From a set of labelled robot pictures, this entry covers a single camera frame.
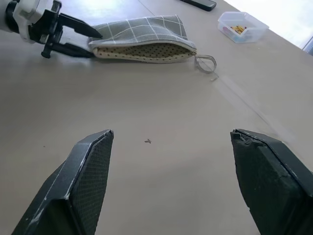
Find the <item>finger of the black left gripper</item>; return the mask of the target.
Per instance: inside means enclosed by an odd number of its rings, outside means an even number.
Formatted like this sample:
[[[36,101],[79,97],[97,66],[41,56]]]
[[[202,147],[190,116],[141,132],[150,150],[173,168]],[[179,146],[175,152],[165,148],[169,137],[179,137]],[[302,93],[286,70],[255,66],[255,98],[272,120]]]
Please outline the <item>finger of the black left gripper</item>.
[[[92,58],[93,53],[73,44],[55,43],[54,51],[71,57]]]
[[[63,13],[59,15],[59,24],[72,28],[76,33],[87,37],[102,38],[102,35],[86,22]]]

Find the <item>flat black phone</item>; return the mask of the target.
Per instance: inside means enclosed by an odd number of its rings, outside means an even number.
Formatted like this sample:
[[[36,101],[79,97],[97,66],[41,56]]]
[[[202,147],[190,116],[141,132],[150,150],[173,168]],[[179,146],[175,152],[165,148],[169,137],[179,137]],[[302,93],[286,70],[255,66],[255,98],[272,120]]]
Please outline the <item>flat black phone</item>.
[[[212,11],[217,5],[217,3],[212,0],[180,0],[180,1],[195,6],[206,12]]]

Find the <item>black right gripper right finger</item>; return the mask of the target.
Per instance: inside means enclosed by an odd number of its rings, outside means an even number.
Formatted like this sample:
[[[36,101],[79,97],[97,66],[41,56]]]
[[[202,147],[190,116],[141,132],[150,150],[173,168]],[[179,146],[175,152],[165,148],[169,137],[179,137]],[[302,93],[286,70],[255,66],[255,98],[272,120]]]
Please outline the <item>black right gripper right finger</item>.
[[[230,133],[243,199],[260,235],[313,235],[313,172],[281,141]]]

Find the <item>clear plastic box with lid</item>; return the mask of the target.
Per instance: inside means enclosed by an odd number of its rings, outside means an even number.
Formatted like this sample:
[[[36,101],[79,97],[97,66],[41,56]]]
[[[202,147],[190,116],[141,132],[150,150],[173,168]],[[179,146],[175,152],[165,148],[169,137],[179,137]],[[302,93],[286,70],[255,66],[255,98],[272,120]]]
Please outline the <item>clear plastic box with lid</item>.
[[[237,44],[257,42],[268,29],[246,12],[224,12],[218,19],[218,30]]]

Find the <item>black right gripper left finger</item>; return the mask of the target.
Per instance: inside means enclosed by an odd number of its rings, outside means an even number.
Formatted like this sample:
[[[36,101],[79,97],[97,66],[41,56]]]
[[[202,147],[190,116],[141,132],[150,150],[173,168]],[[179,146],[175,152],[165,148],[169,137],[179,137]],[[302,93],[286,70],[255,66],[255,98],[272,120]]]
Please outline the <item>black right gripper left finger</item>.
[[[44,181],[11,235],[95,235],[106,193],[113,130],[78,141]]]

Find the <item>long clear tape strip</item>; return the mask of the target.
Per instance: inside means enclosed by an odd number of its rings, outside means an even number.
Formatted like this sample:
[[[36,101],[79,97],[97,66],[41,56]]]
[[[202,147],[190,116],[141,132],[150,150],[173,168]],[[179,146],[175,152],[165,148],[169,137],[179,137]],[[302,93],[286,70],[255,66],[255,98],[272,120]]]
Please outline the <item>long clear tape strip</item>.
[[[279,121],[266,116],[259,106],[253,102],[252,98],[227,76],[217,76],[211,79],[211,82],[236,109],[246,109],[254,113],[279,139],[285,143],[296,141],[295,135],[288,131]]]

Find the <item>grey checked fabric pouch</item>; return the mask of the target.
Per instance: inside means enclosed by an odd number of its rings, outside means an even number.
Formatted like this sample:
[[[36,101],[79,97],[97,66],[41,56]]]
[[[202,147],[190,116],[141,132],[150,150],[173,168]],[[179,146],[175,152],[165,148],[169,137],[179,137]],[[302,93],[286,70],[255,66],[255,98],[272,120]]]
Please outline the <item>grey checked fabric pouch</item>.
[[[214,73],[217,67],[213,56],[197,53],[177,15],[122,20],[94,28],[102,37],[90,37],[88,46],[97,58],[170,64],[193,57],[195,67],[203,73]]]

